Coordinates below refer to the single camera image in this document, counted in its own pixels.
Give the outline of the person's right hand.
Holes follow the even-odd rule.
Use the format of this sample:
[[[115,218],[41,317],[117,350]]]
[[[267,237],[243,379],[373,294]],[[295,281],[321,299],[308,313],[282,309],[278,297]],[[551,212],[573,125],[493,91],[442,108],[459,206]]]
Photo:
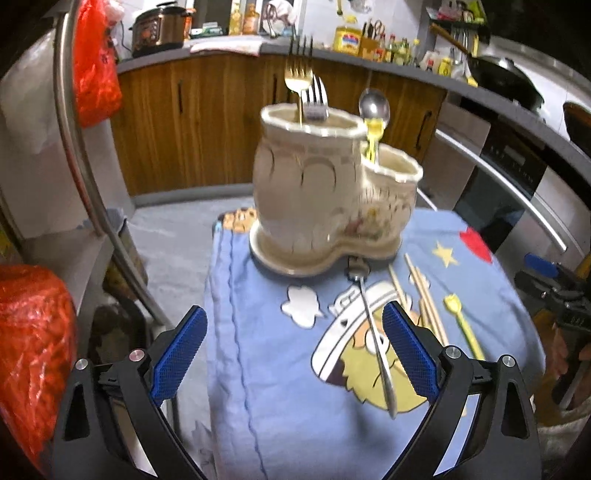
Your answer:
[[[554,339],[552,343],[552,361],[551,369],[556,379],[567,373],[568,370],[569,350],[565,339],[559,328],[555,329]],[[579,354],[579,359],[582,362],[590,362],[590,343],[587,344]],[[581,381],[583,385],[590,388],[590,371],[585,374]]]

